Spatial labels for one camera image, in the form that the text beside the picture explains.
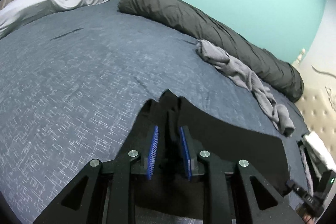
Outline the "person's right hand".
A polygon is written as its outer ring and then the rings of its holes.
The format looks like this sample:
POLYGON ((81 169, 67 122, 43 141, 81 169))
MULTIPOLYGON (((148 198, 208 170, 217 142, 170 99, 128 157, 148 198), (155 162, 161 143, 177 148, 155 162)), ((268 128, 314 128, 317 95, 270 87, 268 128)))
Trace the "person's right hand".
POLYGON ((302 220, 304 221, 305 224, 315 224, 314 217, 312 217, 309 214, 304 214, 302 216, 302 220))

